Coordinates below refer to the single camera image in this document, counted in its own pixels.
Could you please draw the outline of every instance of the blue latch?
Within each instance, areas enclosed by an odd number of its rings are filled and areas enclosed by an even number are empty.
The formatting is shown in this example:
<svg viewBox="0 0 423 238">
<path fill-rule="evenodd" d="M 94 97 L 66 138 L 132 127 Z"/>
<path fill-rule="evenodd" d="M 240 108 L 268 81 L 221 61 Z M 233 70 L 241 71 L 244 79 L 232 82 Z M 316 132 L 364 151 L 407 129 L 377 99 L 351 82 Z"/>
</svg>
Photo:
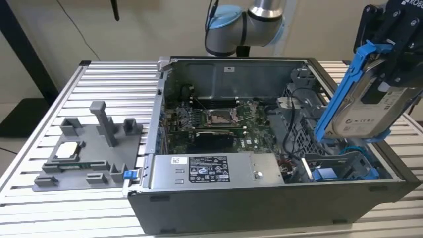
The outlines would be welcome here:
<svg viewBox="0 0 423 238">
<path fill-rule="evenodd" d="M 138 177 L 138 171 L 137 170 L 126 170 L 124 172 L 124 179 L 134 180 Z"/>
</svg>

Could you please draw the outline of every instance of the white label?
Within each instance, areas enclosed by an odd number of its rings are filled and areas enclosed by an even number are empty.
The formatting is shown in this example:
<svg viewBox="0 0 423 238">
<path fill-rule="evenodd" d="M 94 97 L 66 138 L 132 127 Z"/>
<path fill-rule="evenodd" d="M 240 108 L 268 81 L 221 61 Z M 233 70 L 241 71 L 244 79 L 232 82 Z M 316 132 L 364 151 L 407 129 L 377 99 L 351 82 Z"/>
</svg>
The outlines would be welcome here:
<svg viewBox="0 0 423 238">
<path fill-rule="evenodd" d="M 224 73 L 233 73 L 234 72 L 234 67 L 224 67 L 222 68 Z"/>
<path fill-rule="evenodd" d="M 188 162 L 188 157 L 172 157 L 172 164 L 185 164 Z"/>
<path fill-rule="evenodd" d="M 379 104 L 363 104 L 355 102 L 348 108 L 345 114 L 337 118 L 341 121 L 336 125 L 337 134 L 348 136 L 373 136 L 373 130 L 381 123 L 381 120 L 389 109 L 396 104 L 405 89 L 393 89 L 387 92 Z"/>
</svg>

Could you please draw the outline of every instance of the wire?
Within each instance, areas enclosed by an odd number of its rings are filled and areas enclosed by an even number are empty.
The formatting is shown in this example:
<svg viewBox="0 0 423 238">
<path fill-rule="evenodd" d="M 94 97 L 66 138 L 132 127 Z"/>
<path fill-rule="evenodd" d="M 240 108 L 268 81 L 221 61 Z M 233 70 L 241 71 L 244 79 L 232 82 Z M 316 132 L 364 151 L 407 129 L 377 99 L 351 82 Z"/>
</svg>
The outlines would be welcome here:
<svg viewBox="0 0 423 238">
<path fill-rule="evenodd" d="M 84 35 L 82 35 L 82 33 L 81 33 L 81 31 L 80 31 L 80 29 L 78 29 L 78 27 L 77 27 L 77 25 L 76 25 L 74 21 L 72 20 L 72 18 L 70 18 L 70 16 L 69 16 L 69 14 L 68 14 L 68 12 L 66 12 L 66 10 L 65 10 L 64 6 L 61 5 L 61 3 L 60 3 L 60 1 L 58 1 L 58 0 L 56 0 L 56 2 L 57 2 L 57 4 L 58 4 L 58 6 L 60 6 L 61 10 L 64 11 L 64 13 L 65 13 L 65 15 L 66 15 L 68 19 L 70 20 L 70 22 L 72 22 L 72 24 L 73 24 L 73 26 L 74 26 L 74 28 L 76 28 L 76 30 L 77 30 L 77 32 L 78 32 L 78 34 L 80 34 L 80 36 L 81 36 L 81 39 L 84 40 L 85 45 L 88 46 L 88 48 L 90 49 L 92 53 L 93 53 L 93 54 L 94 54 L 94 56 L 97 57 L 98 61 L 101 61 L 101 59 L 100 59 L 100 57 L 98 57 L 97 53 L 93 51 L 92 47 L 89 46 L 89 44 L 88 44 L 88 42 L 86 42 L 86 40 L 85 40 L 85 37 L 84 37 Z"/>
<path fill-rule="evenodd" d="M 206 15 L 205 15 L 205 23 L 204 23 L 204 32 L 206 32 L 206 28 L 208 28 L 208 21 L 209 21 L 209 12 L 210 12 L 210 6 L 212 6 L 212 0 L 209 2 L 209 6 L 206 8 Z"/>
<path fill-rule="evenodd" d="M 413 109 L 415 109 L 415 106 L 416 106 L 416 105 L 413 104 L 413 105 L 409 107 L 409 111 L 408 111 L 408 113 L 407 113 L 408 115 L 411 115 L 411 113 L 412 113 L 412 111 L 413 111 Z"/>
<path fill-rule="evenodd" d="M 204 28 L 205 28 L 205 35 L 204 35 L 204 47 L 206 49 L 206 35 L 209 33 L 209 29 L 210 29 L 210 24 L 212 24 L 212 18 L 214 16 L 214 13 L 216 13 L 216 10 L 217 10 L 217 6 L 218 6 L 218 0 L 216 0 L 216 2 L 213 3 L 213 6 L 212 6 L 212 0 L 209 2 L 209 6 L 208 6 L 208 9 L 206 9 L 206 19 L 205 19 L 205 25 L 204 25 Z"/>
<path fill-rule="evenodd" d="M 293 93 L 297 91 L 297 90 L 300 90 L 300 89 L 304 89 L 304 90 L 309 90 L 309 91 L 312 91 L 316 95 L 317 95 L 317 93 L 315 92 L 315 90 L 312 90 L 311 88 L 305 88 L 305 87 L 299 87 L 299 88 L 296 88 L 292 92 L 291 92 L 291 94 L 289 94 L 289 98 L 291 98 L 291 120 L 289 120 L 289 125 L 288 125 L 288 132 L 287 132 L 287 134 L 284 135 L 284 138 L 283 138 L 283 141 L 281 141 L 281 146 L 283 146 L 283 150 L 285 151 L 285 153 L 287 153 L 287 155 L 289 156 L 289 157 L 292 157 L 292 158 L 295 158 L 297 161 L 300 160 L 300 158 L 295 155 L 295 153 L 297 153 L 299 151 L 301 151 L 304 148 L 300 148 L 297 151 L 295 151 L 293 152 L 293 148 L 292 148 L 292 150 L 291 151 L 288 151 L 287 150 L 287 147 L 285 147 L 285 143 L 287 143 L 287 139 L 288 139 L 288 137 L 289 137 L 289 135 L 291 135 L 291 133 L 292 133 L 292 129 L 293 129 L 293 122 L 295 122 L 295 104 L 293 104 L 293 98 L 296 98 L 297 100 L 299 100 L 299 98 L 293 95 Z M 317 147 L 319 147 L 319 149 L 324 152 L 324 153 L 327 153 L 327 154 L 331 154 L 329 153 L 329 151 L 319 144 L 319 145 L 316 145 Z"/>
<path fill-rule="evenodd" d="M 8 149 L 5 149 L 5 148 L 2 148 L 2 147 L 0 147 L 0 150 L 4 150 L 4 151 L 6 151 L 6 152 L 9 152 L 9 153 L 17 155 L 17 153 L 16 153 L 14 151 L 10 151 L 10 150 L 8 150 Z"/>
</svg>

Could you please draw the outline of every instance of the aluminum extrusion table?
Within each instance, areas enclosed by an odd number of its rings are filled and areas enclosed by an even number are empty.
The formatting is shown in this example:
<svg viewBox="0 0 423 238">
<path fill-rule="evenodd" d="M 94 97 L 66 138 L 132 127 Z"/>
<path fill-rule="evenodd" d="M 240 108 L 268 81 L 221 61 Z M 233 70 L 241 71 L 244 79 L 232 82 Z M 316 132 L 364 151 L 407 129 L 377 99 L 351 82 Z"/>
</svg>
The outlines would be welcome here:
<svg viewBox="0 0 423 238">
<path fill-rule="evenodd" d="M 340 61 L 321 61 L 339 83 L 347 71 Z M 138 163 L 156 92 L 154 62 L 92 62 L 80 66 L 61 91 L 40 125 L 0 179 L 0 236 L 4 237 L 150 237 L 144 235 L 121 189 L 38 192 L 33 179 L 58 140 L 58 125 L 65 117 L 82 124 L 96 123 L 89 112 L 92 100 L 104 100 L 106 114 L 116 123 L 130 116 L 142 124 Z M 423 180 L 423 129 L 408 115 L 391 127 L 387 143 Z M 308 237 L 399 238 L 423 237 L 423 186 L 399 202 L 377 205 L 352 225 L 307 227 L 268 231 L 185 236 L 210 237 Z"/>
</svg>

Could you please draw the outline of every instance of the warning label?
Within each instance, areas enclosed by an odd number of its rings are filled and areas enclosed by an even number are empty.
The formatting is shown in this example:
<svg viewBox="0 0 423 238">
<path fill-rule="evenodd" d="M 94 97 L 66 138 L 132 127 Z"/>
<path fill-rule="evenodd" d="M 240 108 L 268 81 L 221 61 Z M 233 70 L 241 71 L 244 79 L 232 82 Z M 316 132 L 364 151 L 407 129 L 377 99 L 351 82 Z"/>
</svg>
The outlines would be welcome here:
<svg viewBox="0 0 423 238">
<path fill-rule="evenodd" d="M 189 157 L 189 182 L 230 182 L 226 157 Z"/>
</svg>

